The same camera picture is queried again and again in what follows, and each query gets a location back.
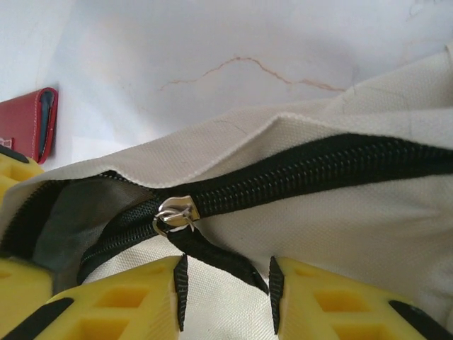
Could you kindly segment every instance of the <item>crack line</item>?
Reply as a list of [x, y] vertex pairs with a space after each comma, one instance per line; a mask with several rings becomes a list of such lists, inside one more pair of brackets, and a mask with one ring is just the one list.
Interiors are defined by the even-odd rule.
[[227, 60], [223, 63], [221, 63], [218, 67], [215, 67], [214, 69], [210, 69], [209, 71], [206, 71], [200, 78], [197, 79], [189, 79], [189, 80], [173, 80], [168, 82], [167, 84], [163, 85], [159, 91], [163, 91], [167, 86], [170, 85], [176, 85], [176, 84], [191, 84], [199, 81], [201, 78], [207, 76], [208, 74], [219, 71], [223, 66], [226, 66], [228, 64], [231, 64], [232, 62], [252, 62], [258, 67], [260, 67], [261, 70], [263, 70], [265, 73], [270, 74], [271, 76], [275, 77], [276, 79], [283, 81], [286, 85], [297, 85], [297, 84], [304, 84], [307, 86], [312, 86], [316, 87], [321, 90], [327, 90], [327, 91], [334, 91], [334, 92], [344, 92], [346, 91], [345, 89], [339, 88], [339, 87], [334, 87], [329, 84], [321, 83], [320, 81], [315, 81], [315, 80], [310, 80], [310, 79], [302, 79], [298, 81], [291, 81], [283, 76], [280, 76], [276, 71], [273, 71], [271, 69], [268, 69], [266, 66], [264, 66], [259, 60], [252, 58], [252, 57], [234, 57], [231, 58], [230, 60]]

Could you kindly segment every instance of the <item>zipper tape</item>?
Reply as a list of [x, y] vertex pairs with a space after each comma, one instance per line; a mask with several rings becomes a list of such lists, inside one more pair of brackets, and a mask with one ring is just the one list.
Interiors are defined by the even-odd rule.
[[78, 282], [126, 247], [156, 236], [149, 224], [171, 197], [189, 195], [204, 218], [309, 193], [452, 172], [453, 151], [448, 149], [356, 134], [315, 140], [217, 178], [155, 190], [154, 199], [106, 225], [82, 257]]
[[1, 240], [0, 251], [30, 260], [58, 196], [71, 181], [48, 181], [24, 202]]

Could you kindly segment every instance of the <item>zipper pull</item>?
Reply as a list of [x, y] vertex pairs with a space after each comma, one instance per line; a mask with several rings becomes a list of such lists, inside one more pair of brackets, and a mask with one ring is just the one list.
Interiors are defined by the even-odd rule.
[[170, 197], [161, 204], [154, 216], [153, 228], [158, 234], [166, 237], [169, 232], [177, 232], [186, 227], [193, 231], [194, 221], [199, 219], [200, 214], [189, 195]]

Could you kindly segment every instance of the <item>black rubber strip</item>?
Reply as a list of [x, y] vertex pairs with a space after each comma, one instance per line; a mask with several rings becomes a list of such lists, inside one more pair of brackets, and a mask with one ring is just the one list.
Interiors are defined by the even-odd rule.
[[25, 164], [30, 163], [30, 161], [28, 161], [28, 158], [25, 157], [23, 154], [19, 154], [18, 152], [9, 149], [8, 147], [4, 147], [3, 145], [0, 145], [0, 154], [4, 154], [7, 157], [10, 157], [12, 159], [15, 159], [16, 161], [20, 161]]
[[390, 301], [389, 304], [426, 340], [453, 340], [453, 334], [449, 333], [420, 308], [395, 300]]
[[10, 331], [3, 340], [33, 340], [72, 305], [73, 302], [74, 299], [63, 297], [60, 300], [43, 305], [27, 319], [23, 320], [15, 329]]
[[184, 254], [173, 270], [173, 279], [175, 281], [175, 291], [178, 297], [178, 324], [179, 330], [184, 330], [185, 309], [187, 307], [187, 295], [189, 292], [189, 276], [187, 274], [188, 260]]
[[284, 287], [285, 276], [283, 275], [283, 272], [280, 269], [275, 257], [272, 257], [269, 265], [269, 292], [275, 334], [278, 333], [278, 329], [280, 327], [280, 301], [283, 297]]
[[195, 228], [192, 231], [186, 227], [178, 232], [169, 232], [167, 237], [176, 248], [188, 256], [222, 269], [264, 293], [269, 293], [268, 285], [245, 256], [213, 245], [201, 235], [198, 229]]

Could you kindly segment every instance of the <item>yellow plastic object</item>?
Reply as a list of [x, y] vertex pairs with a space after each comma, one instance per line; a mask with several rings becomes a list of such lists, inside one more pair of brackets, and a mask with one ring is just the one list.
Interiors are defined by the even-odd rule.
[[177, 297], [171, 256], [72, 288], [48, 302], [74, 302], [35, 340], [174, 340]]
[[0, 259], [0, 339], [52, 296], [52, 277], [44, 269]]
[[425, 340], [391, 308], [404, 297], [320, 268], [278, 258], [285, 277], [280, 340]]
[[23, 163], [0, 152], [0, 205], [10, 187], [41, 173], [42, 169], [32, 159]]

